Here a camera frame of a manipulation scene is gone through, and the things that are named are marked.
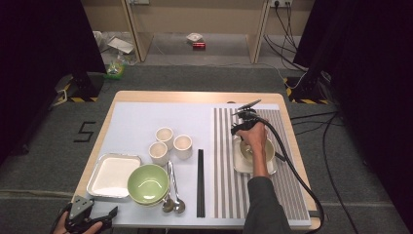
human arm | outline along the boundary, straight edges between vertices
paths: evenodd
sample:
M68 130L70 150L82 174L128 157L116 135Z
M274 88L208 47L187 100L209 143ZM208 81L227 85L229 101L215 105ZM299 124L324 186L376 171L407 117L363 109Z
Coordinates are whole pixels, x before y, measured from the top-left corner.
M267 131L257 123L249 131L237 131L252 150L253 178L248 182L249 210L244 234L291 233L288 220L269 179L265 155Z

human hand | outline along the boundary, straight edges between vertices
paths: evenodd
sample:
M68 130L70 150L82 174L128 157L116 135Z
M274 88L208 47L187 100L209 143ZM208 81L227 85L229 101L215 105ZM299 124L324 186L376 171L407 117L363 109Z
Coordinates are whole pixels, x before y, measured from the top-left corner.
M265 150L265 143L267 141L267 130L265 125L261 122L255 124L252 129L248 131L238 130L236 135L241 137L247 145L249 145L252 151Z
M252 150L253 176L269 176L265 155L267 130L261 122L248 131L238 130L236 135L241 137Z
M53 232L54 234L65 234L69 233L66 228L64 227L64 222L66 221L67 215L69 212L64 212L63 215L61 216L60 220L57 223L57 226L55 228L55 231ZM103 225L102 222L97 222L93 226L91 226L84 234L94 234L96 233L100 227Z

black curtain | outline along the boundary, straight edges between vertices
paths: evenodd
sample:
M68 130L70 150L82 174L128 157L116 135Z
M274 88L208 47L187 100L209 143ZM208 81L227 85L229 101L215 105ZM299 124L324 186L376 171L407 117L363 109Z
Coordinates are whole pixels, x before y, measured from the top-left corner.
M1 1L0 163L30 136L65 75L105 72L79 0Z
M349 14L325 2L316 0L297 55L330 73L356 145L413 232L413 2L358 1L339 40L330 41L334 49L323 54L331 30L325 23Z

gray carpet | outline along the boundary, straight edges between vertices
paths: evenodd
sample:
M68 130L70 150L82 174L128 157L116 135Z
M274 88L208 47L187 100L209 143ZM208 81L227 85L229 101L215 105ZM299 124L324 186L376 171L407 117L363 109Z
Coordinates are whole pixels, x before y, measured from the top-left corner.
M281 75L301 74L281 70ZM49 232L58 209L70 201L110 103L121 90L279 93L284 96L290 117L336 110L333 104L288 102L282 78L271 68L128 66L121 80L105 81L97 102L68 102L55 107L30 141L29 153L6 159L0 168L0 233ZM319 233L353 233L324 163L325 125L303 133L320 125L305 121L325 122L330 117L297 119L292 123L309 181L328 216ZM78 134L84 122L91 122L84 131L94 133L88 142L74 142L88 139L88 135ZM337 117L333 123L325 139L327 162L359 233L408 233L380 181L363 164L343 121ZM33 195L24 193L27 190L52 193ZM136 230L114 228L113 233Z

power outlet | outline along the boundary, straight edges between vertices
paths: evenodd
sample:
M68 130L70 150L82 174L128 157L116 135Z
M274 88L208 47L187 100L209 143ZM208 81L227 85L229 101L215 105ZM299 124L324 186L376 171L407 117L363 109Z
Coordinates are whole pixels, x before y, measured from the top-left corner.
M287 3L289 3L289 5L292 5L292 0L271 0L271 7L275 8L276 7L276 1L279 1L279 8L286 8L287 7Z

